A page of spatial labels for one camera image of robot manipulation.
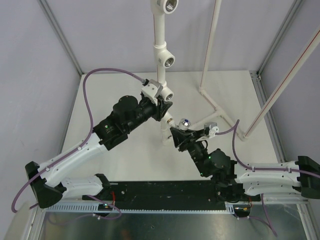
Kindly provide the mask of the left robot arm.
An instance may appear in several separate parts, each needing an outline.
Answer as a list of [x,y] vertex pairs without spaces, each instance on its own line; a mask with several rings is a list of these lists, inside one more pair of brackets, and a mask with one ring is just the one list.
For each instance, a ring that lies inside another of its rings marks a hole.
[[161,97],[158,104],[154,104],[145,96],[140,101],[131,95],[123,96],[113,106],[110,115],[93,127],[90,136],[73,150],[41,164],[28,163],[25,170],[39,207],[45,209],[62,199],[76,197],[107,199],[111,184],[104,174],[72,179],[67,177],[68,173],[127,140],[128,135],[148,119],[159,122],[172,104]]

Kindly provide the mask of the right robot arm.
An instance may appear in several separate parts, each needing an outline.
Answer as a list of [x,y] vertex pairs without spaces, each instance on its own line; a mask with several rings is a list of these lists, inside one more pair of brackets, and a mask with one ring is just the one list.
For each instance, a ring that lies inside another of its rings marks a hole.
[[320,197],[320,165],[307,156],[283,163],[244,163],[239,158],[232,160],[219,148],[208,152],[203,143],[221,134],[214,124],[200,130],[171,127],[170,132],[174,146],[189,153],[200,176],[210,178],[225,199],[232,196],[241,201],[247,196],[276,193]]

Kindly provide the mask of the white PVC pipe frame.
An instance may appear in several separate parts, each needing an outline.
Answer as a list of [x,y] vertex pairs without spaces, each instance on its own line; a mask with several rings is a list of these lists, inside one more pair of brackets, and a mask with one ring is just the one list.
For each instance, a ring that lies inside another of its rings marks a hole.
[[[167,43],[165,41],[165,15],[170,15],[175,12],[178,7],[178,0],[151,0],[150,8],[153,14],[153,29],[154,29],[154,42],[153,42],[153,54],[156,64],[157,82],[163,87],[161,92],[165,101],[169,101],[173,97],[172,91],[167,87],[166,82],[166,69],[172,67],[175,63],[175,56],[167,49]],[[209,38],[207,43],[207,49],[205,54],[204,67],[202,71],[202,77],[200,85],[203,85],[203,81],[206,79],[206,74],[208,72],[208,64],[211,57],[211,51],[214,43],[214,37],[217,30],[218,19],[220,15],[222,1],[216,0],[214,2],[212,20],[209,31]],[[239,131],[238,135],[240,139],[246,140],[250,137],[256,127],[264,119],[267,113],[270,111],[272,106],[275,104],[276,100],[283,93],[285,88],[289,85],[291,80],[301,69],[303,64],[307,61],[316,47],[320,44],[320,29],[317,28],[310,40],[307,42],[306,46],[299,57],[295,60],[294,64],[290,67],[289,71],[272,92],[270,97],[267,99],[261,110],[254,118],[249,128],[245,131]]]

